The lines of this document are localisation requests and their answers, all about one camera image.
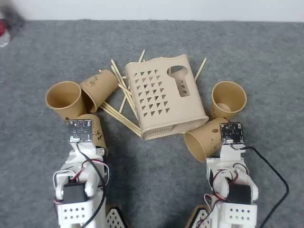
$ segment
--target beige plastic basket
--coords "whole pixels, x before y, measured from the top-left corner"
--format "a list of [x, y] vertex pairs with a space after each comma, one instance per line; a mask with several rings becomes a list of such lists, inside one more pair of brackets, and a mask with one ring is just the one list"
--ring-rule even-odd
[[190, 131], [208, 121], [187, 55], [129, 63], [126, 74], [143, 139]]

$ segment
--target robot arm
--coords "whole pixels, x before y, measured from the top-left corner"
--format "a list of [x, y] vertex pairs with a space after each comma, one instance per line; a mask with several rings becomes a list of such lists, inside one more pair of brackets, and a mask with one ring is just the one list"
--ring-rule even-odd
[[92, 120], [69, 121], [73, 150], [62, 168], [54, 173], [55, 200], [61, 228], [106, 228], [105, 185], [100, 176], [109, 178], [104, 163], [104, 148], [96, 148], [91, 138]]
[[207, 158], [206, 177], [213, 193], [210, 216], [199, 220], [195, 228], [254, 228], [257, 223], [258, 188], [251, 180], [241, 157], [245, 150], [242, 125], [222, 123], [222, 147], [219, 158]]

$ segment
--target keyhole-shaped opening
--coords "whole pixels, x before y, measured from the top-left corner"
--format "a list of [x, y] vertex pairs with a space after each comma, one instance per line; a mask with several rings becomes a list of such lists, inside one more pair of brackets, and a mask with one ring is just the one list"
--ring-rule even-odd
[[181, 97], [189, 96], [189, 89], [186, 83], [186, 75], [188, 74], [188, 69], [184, 66], [171, 66], [167, 69], [167, 75], [174, 78], [177, 89]]

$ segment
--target tipped-over paper cup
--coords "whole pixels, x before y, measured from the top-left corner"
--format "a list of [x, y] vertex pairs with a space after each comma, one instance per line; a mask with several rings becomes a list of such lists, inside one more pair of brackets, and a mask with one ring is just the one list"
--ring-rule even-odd
[[221, 146], [220, 123], [227, 123], [224, 118], [216, 118], [201, 127], [186, 132], [185, 143], [192, 155], [200, 162], [211, 157]]
[[65, 81], [53, 85], [47, 91], [45, 101], [64, 120], [76, 119], [86, 113], [81, 88], [75, 82]]
[[211, 118], [223, 117], [230, 120], [246, 105], [245, 90], [235, 82], [223, 81], [212, 89]]
[[102, 70], [100, 74], [89, 77], [80, 83], [84, 91], [83, 98], [86, 109], [95, 113], [98, 107], [118, 87], [118, 81], [109, 70]]
[[77, 119], [92, 119], [93, 121], [93, 143], [96, 147], [105, 147], [105, 138], [103, 130], [101, 129], [101, 124], [99, 117], [93, 114], [84, 114], [79, 116]]

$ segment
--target red object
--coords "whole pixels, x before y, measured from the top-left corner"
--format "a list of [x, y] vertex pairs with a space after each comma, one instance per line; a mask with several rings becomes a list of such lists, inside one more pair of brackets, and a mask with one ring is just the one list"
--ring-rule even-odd
[[2, 20], [0, 20], [0, 36], [5, 33], [5, 25]]

